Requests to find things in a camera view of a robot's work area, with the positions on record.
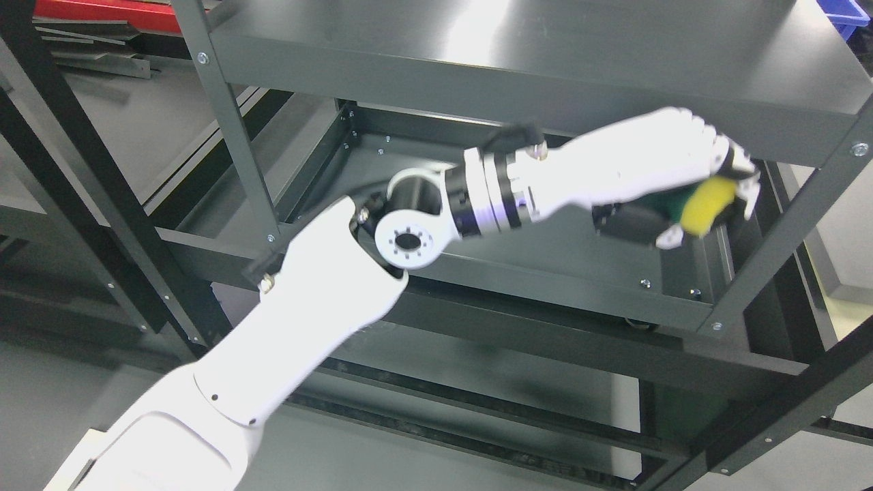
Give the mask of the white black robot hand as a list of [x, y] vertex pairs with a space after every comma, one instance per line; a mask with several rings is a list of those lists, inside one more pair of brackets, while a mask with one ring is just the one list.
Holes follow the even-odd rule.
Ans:
[[[524, 194], [533, 222], [573, 205], [626, 205], [710, 177], [738, 181], [738, 211], [749, 220], [760, 196], [760, 168], [748, 152], [686, 108], [661, 108], [578, 136], [537, 158], [519, 149], [506, 167]], [[690, 235], [657, 229], [656, 248], [678, 248]]]

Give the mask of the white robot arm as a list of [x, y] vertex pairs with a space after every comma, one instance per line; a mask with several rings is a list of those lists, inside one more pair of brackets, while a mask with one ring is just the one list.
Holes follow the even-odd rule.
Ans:
[[328, 202], [265, 273], [259, 302], [198, 361], [172, 370], [105, 432], [89, 431], [48, 490], [233, 490], [265, 423], [349, 336], [396, 304], [409, 271], [463, 237], [536, 217], [530, 150], [468, 149], [464, 164], [403, 170]]

